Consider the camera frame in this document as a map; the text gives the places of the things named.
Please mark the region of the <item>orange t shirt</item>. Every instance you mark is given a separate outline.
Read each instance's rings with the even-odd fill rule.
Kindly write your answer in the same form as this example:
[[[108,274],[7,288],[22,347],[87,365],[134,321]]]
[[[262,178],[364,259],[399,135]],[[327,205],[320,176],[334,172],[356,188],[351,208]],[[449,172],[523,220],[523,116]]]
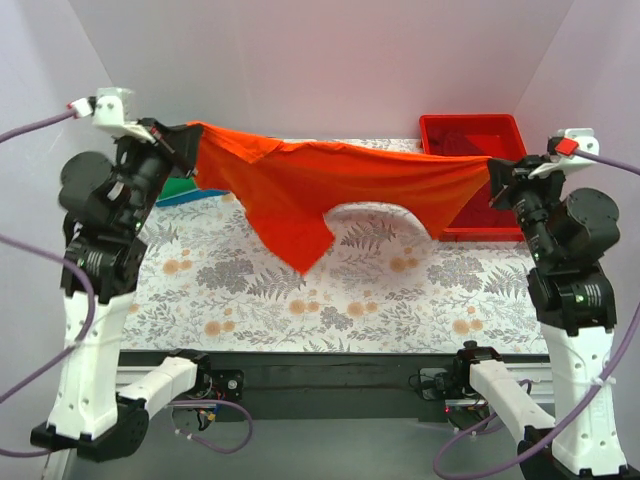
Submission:
[[[264,246],[300,274],[333,245],[325,216],[338,206],[398,205],[437,239],[489,180],[485,156],[290,143],[209,124],[200,127],[196,185],[233,193]]]

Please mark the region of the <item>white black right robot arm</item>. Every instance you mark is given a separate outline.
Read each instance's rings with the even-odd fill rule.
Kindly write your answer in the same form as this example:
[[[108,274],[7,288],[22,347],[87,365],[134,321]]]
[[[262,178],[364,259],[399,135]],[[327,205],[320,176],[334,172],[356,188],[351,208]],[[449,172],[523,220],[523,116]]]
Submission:
[[[617,434],[611,353],[615,295],[600,259],[619,238],[619,210],[607,194],[563,194],[563,171],[537,175],[543,156],[491,159],[491,206],[513,212],[534,267],[528,292],[549,352],[555,413],[518,384],[491,347],[469,341],[453,377],[493,407],[517,443],[527,479],[636,479]]]

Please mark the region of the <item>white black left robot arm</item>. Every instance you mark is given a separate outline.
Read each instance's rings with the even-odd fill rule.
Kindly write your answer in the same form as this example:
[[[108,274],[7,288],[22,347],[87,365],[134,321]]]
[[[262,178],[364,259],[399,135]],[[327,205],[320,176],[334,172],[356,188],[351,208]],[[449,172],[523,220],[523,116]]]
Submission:
[[[132,455],[160,410],[207,389],[208,358],[193,350],[175,351],[141,380],[116,387],[124,323],[147,251],[140,231],[169,177],[194,175],[203,134],[197,125],[152,119],[141,126],[150,139],[117,139],[114,160],[81,152],[60,174],[66,356],[53,409],[30,442],[96,463]]]

